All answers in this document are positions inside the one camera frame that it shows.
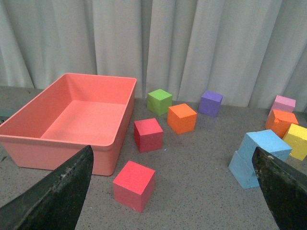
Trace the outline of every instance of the toy block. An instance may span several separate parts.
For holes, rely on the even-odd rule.
[[[257,146],[282,161],[288,159],[292,150],[270,129],[246,133],[237,152],[251,169],[254,168],[251,159]]]
[[[155,118],[134,122],[134,140],[140,152],[162,148],[163,130]]]
[[[155,170],[128,161],[113,181],[114,198],[142,212],[154,191]]]
[[[212,91],[206,91],[201,96],[198,112],[208,116],[216,117],[217,113],[219,112],[222,99],[223,95]]]
[[[291,124],[283,138],[291,146],[291,157],[302,161],[307,155],[307,128]]]
[[[237,151],[235,151],[228,168],[243,189],[259,187],[254,167],[250,168]]]
[[[155,90],[147,95],[147,109],[158,116],[166,114],[172,106],[173,95],[164,90]]]
[[[190,132],[195,128],[197,113],[187,104],[169,107],[167,123],[176,134]]]
[[[291,124],[298,125],[295,114],[273,109],[265,123],[265,127],[266,129],[271,129],[282,139]]]
[[[282,161],[288,159],[292,150],[287,143],[270,129],[246,133],[239,150],[234,153],[228,166],[231,173],[244,189],[259,186],[252,163],[256,147],[263,148]]]
[[[270,109],[269,115],[271,114],[273,109],[292,113],[295,108],[295,102],[296,101],[294,99],[277,95]]]

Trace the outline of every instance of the light pink cube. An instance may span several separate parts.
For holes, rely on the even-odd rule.
[[[271,114],[273,109],[292,113],[295,108],[295,102],[296,100],[294,99],[277,95],[269,112],[269,115]]]

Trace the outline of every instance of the orange cube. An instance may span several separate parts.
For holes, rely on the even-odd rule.
[[[185,103],[168,108],[167,123],[178,135],[192,131],[196,118],[197,113]]]
[[[291,124],[298,125],[295,114],[273,109],[267,122],[265,123],[265,128],[271,129],[282,139],[290,128]]]

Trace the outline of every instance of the purple cube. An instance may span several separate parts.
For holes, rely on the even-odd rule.
[[[206,91],[201,96],[198,112],[208,116],[216,117],[217,113],[219,112],[222,99],[223,95],[212,91]]]

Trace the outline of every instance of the red cube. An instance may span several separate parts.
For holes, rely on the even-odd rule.
[[[154,191],[155,170],[128,161],[113,181],[116,201],[142,212]]]
[[[134,140],[141,153],[159,150],[162,148],[163,130],[155,118],[135,121]]]

